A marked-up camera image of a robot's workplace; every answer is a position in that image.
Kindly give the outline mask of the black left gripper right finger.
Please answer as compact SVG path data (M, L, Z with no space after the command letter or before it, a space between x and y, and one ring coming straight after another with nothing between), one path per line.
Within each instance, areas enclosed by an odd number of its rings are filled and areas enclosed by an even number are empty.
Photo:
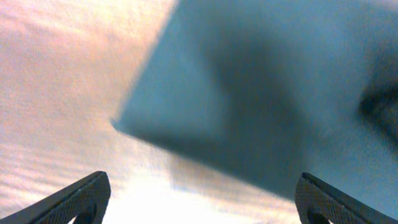
M397 224L307 172L297 182L295 205L302 224Z

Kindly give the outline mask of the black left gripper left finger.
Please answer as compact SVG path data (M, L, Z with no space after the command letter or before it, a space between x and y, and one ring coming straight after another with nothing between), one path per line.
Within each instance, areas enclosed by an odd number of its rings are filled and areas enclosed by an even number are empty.
M111 195L107 173L96 171L41 201L1 219L1 224L102 224Z

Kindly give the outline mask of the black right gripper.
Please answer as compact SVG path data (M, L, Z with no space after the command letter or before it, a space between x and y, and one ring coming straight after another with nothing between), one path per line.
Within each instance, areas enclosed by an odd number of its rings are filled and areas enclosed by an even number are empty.
M382 49L370 58L369 81L359 110L383 136L397 144L397 49Z

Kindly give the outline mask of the dark green box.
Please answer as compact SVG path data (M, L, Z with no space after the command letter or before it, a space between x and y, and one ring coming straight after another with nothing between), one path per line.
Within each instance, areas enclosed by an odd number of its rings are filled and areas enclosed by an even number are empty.
M308 172L397 217L397 144L359 110L396 1L180 1L114 127L293 199Z

